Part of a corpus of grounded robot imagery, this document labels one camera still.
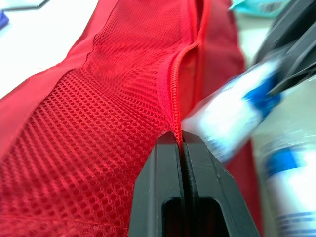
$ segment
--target black plastic tool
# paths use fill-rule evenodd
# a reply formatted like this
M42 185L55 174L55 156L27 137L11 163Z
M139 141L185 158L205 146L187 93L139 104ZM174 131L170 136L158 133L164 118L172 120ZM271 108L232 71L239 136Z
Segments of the black plastic tool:
M197 136L161 136L137 178L129 237L259 237L237 184Z
M291 88L316 73L316 0L292 0L275 20L255 63L285 47L271 95Z

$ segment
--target red fabric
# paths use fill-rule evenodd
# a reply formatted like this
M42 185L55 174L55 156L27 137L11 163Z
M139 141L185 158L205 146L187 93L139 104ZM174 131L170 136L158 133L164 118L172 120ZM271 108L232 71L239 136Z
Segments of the red fabric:
M243 69L228 7L99 1L67 58L0 102L1 236L127 236L156 139ZM260 228L249 146L229 169Z

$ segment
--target white surface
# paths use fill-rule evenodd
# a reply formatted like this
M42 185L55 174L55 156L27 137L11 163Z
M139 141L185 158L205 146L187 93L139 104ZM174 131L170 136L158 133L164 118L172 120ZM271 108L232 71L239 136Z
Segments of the white surface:
M31 75L61 62L98 0L51 0L36 10L5 12L0 30L0 98Z

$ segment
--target blue label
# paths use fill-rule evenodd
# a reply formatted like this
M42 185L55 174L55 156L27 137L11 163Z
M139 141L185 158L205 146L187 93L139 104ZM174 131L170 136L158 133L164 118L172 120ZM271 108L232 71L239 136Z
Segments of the blue label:
M300 167L290 148L283 148L270 156L266 163L266 172L269 177L285 170Z

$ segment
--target zipper teeth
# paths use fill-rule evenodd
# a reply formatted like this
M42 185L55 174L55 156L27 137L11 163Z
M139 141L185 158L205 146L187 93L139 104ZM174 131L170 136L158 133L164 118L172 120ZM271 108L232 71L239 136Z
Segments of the zipper teeth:
M170 73L170 99L171 99L171 110L174 122L174 136L178 144L180 156L183 154L183 139L181 131L181 120L180 120L180 106L179 106L179 97L178 97L178 76L180 70L180 64L184 55L189 52L191 49L198 46L198 41L195 41L191 45L183 49L175 58L171 73Z

